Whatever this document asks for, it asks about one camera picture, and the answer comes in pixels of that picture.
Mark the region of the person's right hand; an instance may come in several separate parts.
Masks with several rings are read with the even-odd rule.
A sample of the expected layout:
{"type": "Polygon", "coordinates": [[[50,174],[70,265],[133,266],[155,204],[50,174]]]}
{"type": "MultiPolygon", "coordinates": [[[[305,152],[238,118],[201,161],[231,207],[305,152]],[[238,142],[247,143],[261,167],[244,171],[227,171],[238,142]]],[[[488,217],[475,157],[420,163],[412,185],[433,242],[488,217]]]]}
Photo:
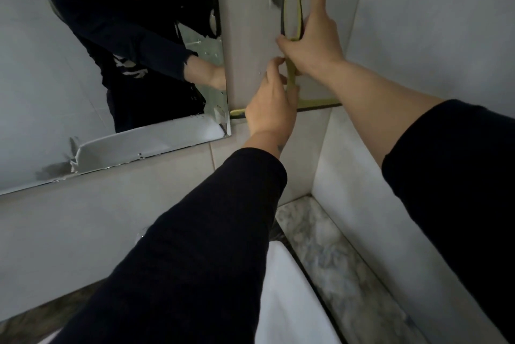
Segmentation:
{"type": "Polygon", "coordinates": [[[326,0],[310,0],[310,14],[300,42],[300,60],[292,61],[300,74],[307,74],[329,87],[344,63],[337,25],[326,11],[326,0]]]}

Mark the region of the frameless wall mirror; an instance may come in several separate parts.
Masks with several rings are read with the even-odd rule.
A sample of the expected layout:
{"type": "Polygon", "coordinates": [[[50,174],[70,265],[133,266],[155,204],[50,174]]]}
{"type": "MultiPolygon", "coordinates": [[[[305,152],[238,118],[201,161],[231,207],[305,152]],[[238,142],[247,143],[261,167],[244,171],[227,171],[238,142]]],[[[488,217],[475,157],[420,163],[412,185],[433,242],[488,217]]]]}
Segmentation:
{"type": "Polygon", "coordinates": [[[0,0],[0,196],[230,135],[218,0],[0,0]]]}

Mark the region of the person's right forearm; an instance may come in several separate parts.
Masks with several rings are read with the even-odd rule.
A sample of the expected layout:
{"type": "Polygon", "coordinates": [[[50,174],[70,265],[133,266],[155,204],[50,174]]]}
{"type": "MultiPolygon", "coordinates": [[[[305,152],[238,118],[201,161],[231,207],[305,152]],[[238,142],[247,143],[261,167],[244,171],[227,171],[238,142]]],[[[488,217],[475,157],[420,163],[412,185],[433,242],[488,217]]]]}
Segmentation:
{"type": "Polygon", "coordinates": [[[413,222],[515,344],[515,119],[345,60],[324,64],[319,80],[413,222]]]}

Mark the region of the yellow-green window squeegee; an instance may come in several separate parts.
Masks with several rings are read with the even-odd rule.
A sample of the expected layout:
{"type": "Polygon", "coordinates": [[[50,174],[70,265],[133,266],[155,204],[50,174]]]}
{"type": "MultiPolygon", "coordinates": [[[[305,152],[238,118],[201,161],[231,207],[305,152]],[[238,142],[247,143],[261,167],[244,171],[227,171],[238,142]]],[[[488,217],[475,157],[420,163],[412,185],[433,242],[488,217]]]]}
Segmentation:
{"type": "MultiPolygon", "coordinates": [[[[283,0],[281,9],[281,35],[291,41],[300,41],[304,35],[304,17],[301,0],[283,0]]],[[[313,99],[299,98],[297,112],[315,111],[331,107],[341,106],[337,99],[313,99]]]]}

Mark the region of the white ceramic sink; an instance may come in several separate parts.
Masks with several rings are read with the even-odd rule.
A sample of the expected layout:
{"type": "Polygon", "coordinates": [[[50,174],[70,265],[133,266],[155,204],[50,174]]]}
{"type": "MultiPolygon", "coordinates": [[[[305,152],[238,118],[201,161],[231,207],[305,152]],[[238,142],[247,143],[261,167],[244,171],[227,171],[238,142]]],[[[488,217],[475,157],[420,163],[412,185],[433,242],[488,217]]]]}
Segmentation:
{"type": "Polygon", "coordinates": [[[221,262],[197,260],[201,245],[154,248],[147,236],[49,344],[341,344],[280,242],[221,262]]]}

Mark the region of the person's left hand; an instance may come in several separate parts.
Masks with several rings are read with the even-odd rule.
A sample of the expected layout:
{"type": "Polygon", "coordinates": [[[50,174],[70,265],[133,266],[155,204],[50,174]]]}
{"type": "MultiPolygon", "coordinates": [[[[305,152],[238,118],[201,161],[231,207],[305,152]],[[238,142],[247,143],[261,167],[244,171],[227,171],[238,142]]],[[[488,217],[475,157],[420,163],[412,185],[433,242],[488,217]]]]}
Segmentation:
{"type": "Polygon", "coordinates": [[[297,118],[297,111],[288,112],[285,106],[285,76],[279,72],[284,63],[282,57],[269,61],[261,85],[245,111],[250,137],[268,139],[277,146],[286,145],[297,118]]]}

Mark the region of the person's left forearm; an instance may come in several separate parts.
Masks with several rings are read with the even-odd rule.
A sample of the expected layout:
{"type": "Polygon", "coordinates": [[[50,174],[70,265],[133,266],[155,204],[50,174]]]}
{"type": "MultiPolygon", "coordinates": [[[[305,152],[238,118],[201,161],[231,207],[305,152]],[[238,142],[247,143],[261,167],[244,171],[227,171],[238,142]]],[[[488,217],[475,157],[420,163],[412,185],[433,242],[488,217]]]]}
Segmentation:
{"type": "Polygon", "coordinates": [[[286,183],[269,151],[235,151],[158,217],[51,344],[254,344],[286,183]]]}

